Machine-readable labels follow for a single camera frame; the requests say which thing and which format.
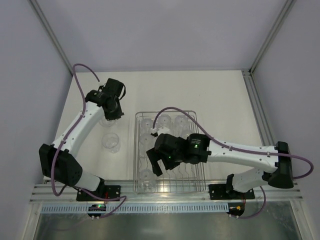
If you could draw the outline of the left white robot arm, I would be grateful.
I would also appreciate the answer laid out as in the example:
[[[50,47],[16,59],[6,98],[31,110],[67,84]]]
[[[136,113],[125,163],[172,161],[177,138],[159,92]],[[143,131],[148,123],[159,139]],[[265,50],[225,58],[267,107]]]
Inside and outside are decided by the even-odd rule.
[[[109,78],[97,90],[82,93],[82,109],[76,118],[53,143],[44,143],[39,148],[42,174],[50,178],[56,196],[60,194],[54,183],[60,182],[67,187],[77,188],[89,198],[100,201],[106,199],[104,179],[83,170],[76,157],[84,140],[102,118],[114,121],[124,115],[120,100],[125,94],[125,85],[113,78]]]

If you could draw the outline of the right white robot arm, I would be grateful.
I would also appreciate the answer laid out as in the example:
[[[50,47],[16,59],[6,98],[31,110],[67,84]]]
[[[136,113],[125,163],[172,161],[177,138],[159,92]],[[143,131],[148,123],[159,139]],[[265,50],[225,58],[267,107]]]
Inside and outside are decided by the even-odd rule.
[[[156,176],[162,175],[159,161],[166,170],[172,170],[181,163],[229,163],[250,167],[243,173],[227,176],[225,194],[231,199],[242,197],[256,187],[269,185],[278,189],[294,186],[292,161],[288,155],[288,145],[278,142],[275,146],[231,145],[219,143],[205,134],[192,133],[186,139],[162,133],[154,146],[146,151]]]

